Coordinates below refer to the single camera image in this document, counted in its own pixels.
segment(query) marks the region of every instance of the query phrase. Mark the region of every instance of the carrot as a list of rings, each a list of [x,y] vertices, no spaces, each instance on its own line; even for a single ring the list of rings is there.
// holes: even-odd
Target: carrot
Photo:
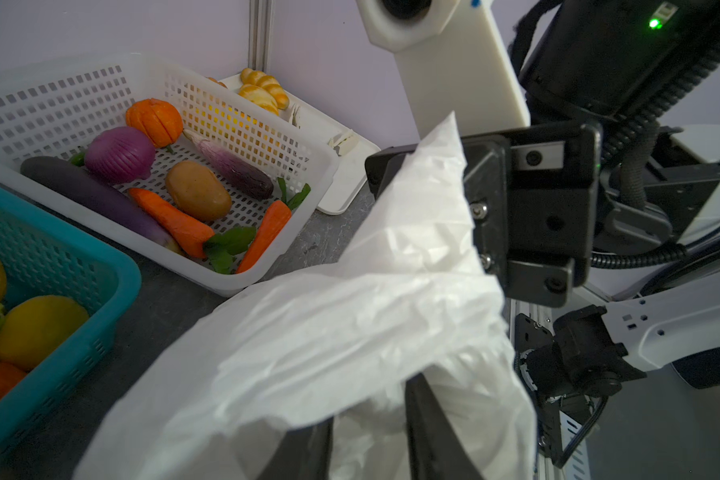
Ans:
[[[215,232],[213,228],[169,204],[158,194],[143,188],[130,188],[128,193],[136,203],[162,225],[189,255],[205,258],[202,246]]]
[[[275,203],[266,209],[262,224],[259,226],[259,231],[256,232],[256,237],[254,237],[253,242],[251,242],[251,245],[248,247],[246,255],[242,258],[242,262],[240,262],[240,266],[237,267],[238,274],[248,270],[261,258],[261,255],[264,254],[267,247],[280,233],[280,230],[288,223],[290,218],[291,209],[280,200],[275,200]]]

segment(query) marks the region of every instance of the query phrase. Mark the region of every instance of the potato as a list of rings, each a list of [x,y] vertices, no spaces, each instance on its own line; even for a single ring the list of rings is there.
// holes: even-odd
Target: potato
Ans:
[[[174,165],[166,176],[166,188],[179,210],[201,222],[227,215],[232,198],[214,173],[197,162]]]

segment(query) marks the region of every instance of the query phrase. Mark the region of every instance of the white tray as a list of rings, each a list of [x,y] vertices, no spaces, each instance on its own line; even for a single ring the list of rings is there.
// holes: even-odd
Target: white tray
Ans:
[[[242,86],[239,74],[224,78],[221,82],[235,92]],[[290,98],[291,107],[280,110],[280,118],[290,120],[288,113],[296,104],[298,106],[296,126],[313,140],[327,145],[330,138],[349,130],[289,91],[286,90],[286,93]],[[365,183],[365,159],[380,150],[370,140],[357,133],[354,135],[358,144],[348,154],[338,157],[334,152],[334,156],[338,158],[338,169],[333,175],[333,184],[317,206],[317,209],[324,214],[339,215],[346,211]]]
[[[100,132],[125,125],[125,110],[144,98],[171,102],[181,112],[185,128],[215,139],[273,182],[284,177],[291,194],[309,183],[310,195],[250,270],[217,274],[207,264],[174,254],[18,172],[25,158],[69,158]],[[171,201],[163,182],[168,169],[182,160],[204,161],[186,139],[173,149],[174,154],[158,152],[148,180],[120,188],[146,188]],[[223,296],[257,282],[288,250],[330,187],[337,166],[336,154],[306,132],[221,85],[152,55],[85,55],[0,73],[0,183]],[[212,224],[216,232],[235,225],[258,226],[279,196],[277,186],[275,197],[264,201],[250,199],[226,182],[225,186],[234,205],[229,215]]]

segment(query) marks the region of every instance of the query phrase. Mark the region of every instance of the green leaf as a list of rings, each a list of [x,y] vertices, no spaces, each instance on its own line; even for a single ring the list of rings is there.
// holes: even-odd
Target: green leaf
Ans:
[[[302,191],[298,192],[296,195],[291,198],[291,201],[289,201],[286,205],[288,205],[288,208],[291,210],[295,210],[298,208],[299,205],[302,204],[305,198],[307,198],[307,195],[309,195],[309,192],[312,191],[312,188],[309,187],[309,184],[304,184],[304,188],[302,188]]]
[[[70,158],[70,163],[75,167],[82,167],[85,165],[85,150],[81,150]]]
[[[288,187],[286,186],[286,179],[278,177],[277,184],[280,186],[280,191],[282,192],[282,202],[284,204],[288,204]]]
[[[248,245],[256,236],[255,226],[236,226],[223,234],[216,234],[208,239],[207,246],[221,246],[229,255],[239,255],[248,250]]]
[[[213,270],[217,274],[231,274],[235,257],[230,255],[223,245],[206,245],[205,252],[206,255],[208,255],[208,260],[210,260]]]

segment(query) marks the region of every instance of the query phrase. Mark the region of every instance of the plastic bag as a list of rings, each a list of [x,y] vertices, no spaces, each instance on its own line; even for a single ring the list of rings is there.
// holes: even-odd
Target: plastic bag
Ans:
[[[409,478],[404,381],[424,371],[486,479],[531,478],[536,416],[504,295],[472,245],[451,115],[339,262],[245,289],[107,413],[76,478],[253,480],[285,431],[331,416],[331,478]]]

